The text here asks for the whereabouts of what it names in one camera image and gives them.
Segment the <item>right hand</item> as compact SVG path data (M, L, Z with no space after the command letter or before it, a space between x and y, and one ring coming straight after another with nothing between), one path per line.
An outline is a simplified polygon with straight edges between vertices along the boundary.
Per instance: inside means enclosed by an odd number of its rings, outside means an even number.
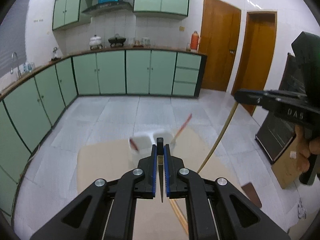
M297 137L297 170L305 173L310 168L310 161L308 158L311 154L319 154L319 138L313 139L308 142L304 138L304 128L302 126L295 126L295 133Z

